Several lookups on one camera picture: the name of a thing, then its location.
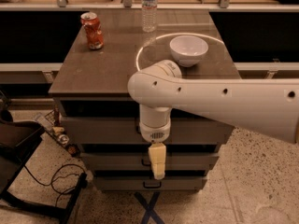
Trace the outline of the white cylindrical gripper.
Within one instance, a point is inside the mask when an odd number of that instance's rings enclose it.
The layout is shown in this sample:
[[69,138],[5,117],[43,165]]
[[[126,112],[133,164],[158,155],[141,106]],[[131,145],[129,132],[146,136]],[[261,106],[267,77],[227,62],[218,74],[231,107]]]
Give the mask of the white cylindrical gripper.
[[149,147],[149,160],[151,170],[156,180],[162,180],[165,176],[166,146],[165,141],[170,134],[171,108],[139,106],[139,127],[142,137],[152,144]]

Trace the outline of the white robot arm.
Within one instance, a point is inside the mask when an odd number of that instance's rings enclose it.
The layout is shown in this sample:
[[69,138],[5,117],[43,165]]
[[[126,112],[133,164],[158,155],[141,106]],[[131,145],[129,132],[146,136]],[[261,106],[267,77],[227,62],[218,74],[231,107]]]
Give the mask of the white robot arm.
[[139,127],[151,143],[149,159],[157,180],[165,175],[164,141],[172,109],[298,142],[298,79],[185,79],[176,63],[163,60],[134,73],[128,92],[139,103]]

